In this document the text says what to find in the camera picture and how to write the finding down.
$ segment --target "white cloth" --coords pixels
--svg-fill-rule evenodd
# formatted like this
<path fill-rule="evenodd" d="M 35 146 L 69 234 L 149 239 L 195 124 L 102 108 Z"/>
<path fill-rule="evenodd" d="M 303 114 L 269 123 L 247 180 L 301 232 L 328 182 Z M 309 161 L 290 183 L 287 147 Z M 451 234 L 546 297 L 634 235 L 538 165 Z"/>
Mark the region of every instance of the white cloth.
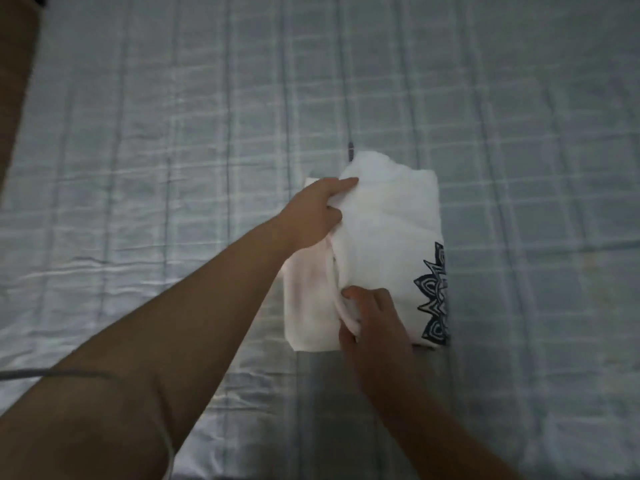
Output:
<path fill-rule="evenodd" d="M 357 285 L 389 290 L 412 343 L 446 344 L 447 277 L 435 173 L 358 152 L 340 177 L 360 178 L 354 190 L 330 202 L 342 211 L 341 224 L 283 268 L 287 340 L 296 351 L 336 350 L 339 317 L 359 335 L 357 309 L 340 295 Z"/>

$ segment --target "cable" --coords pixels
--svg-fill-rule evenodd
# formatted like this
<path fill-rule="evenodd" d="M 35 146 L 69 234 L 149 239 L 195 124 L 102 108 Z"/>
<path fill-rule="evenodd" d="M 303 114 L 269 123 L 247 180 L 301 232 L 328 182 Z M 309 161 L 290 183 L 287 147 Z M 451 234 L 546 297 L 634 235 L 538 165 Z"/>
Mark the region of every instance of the cable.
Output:
<path fill-rule="evenodd" d="M 17 379 L 32 379 L 41 377 L 75 377 L 84 379 L 104 379 L 107 381 L 115 382 L 124 391 L 125 395 L 130 395 L 129 389 L 124 387 L 122 379 L 116 375 L 105 371 L 84 371 L 81 369 L 16 369 L 14 371 L 0 371 L 0 382 L 14 381 Z M 164 426 L 164 420 L 155 413 L 149 411 L 146 408 L 142 408 L 147 417 L 151 420 L 158 434 L 164 441 L 164 445 L 167 449 L 168 465 L 163 476 L 163 480 L 170 480 L 173 471 L 173 459 L 175 458 L 175 451 L 173 450 L 173 443 L 169 432 Z"/>

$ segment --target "bed sheet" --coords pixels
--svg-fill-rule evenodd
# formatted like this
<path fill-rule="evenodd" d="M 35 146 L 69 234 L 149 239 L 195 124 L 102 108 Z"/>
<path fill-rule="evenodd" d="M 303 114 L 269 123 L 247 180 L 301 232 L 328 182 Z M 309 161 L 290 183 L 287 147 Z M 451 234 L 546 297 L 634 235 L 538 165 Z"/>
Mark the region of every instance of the bed sheet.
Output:
<path fill-rule="evenodd" d="M 460 420 L 531 478 L 637 477 L 639 7 L 51 0 L 0 214 L 0 367 L 52 365 L 352 141 L 438 175 Z M 292 352 L 276 281 L 175 477 L 415 474 L 340 355 Z"/>

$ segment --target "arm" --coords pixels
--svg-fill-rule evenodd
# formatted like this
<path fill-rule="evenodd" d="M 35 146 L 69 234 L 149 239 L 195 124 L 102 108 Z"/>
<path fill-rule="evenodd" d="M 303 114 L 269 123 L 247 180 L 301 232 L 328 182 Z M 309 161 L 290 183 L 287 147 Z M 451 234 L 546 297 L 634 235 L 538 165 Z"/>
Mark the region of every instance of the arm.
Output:
<path fill-rule="evenodd" d="M 389 292 L 350 287 L 343 295 L 356 302 L 362 329 L 356 342 L 341 325 L 342 350 L 420 478 L 518 480 L 512 469 L 422 390 L 409 337 Z"/>
<path fill-rule="evenodd" d="M 327 178 L 297 194 L 169 290 L 92 337 L 57 369 L 106 371 L 157 398 L 180 448 L 211 400 L 284 261 L 340 222 L 327 199 L 356 178 Z M 3 478 L 160 478 L 160 437 L 112 384 L 41 379 L 0 419 Z"/>

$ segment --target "mandala print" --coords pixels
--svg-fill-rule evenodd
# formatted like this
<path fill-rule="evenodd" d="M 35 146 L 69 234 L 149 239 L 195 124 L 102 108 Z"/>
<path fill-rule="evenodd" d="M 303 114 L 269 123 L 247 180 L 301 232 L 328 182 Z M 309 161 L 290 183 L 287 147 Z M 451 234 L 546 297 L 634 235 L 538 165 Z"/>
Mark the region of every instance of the mandala print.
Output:
<path fill-rule="evenodd" d="M 447 326 L 447 272 L 444 267 L 444 247 L 435 243 L 435 263 L 424 261 L 430 270 L 414 280 L 418 289 L 429 301 L 418 306 L 418 310 L 431 315 L 427 327 L 422 332 L 422 338 L 437 345 L 446 345 L 449 339 Z"/>

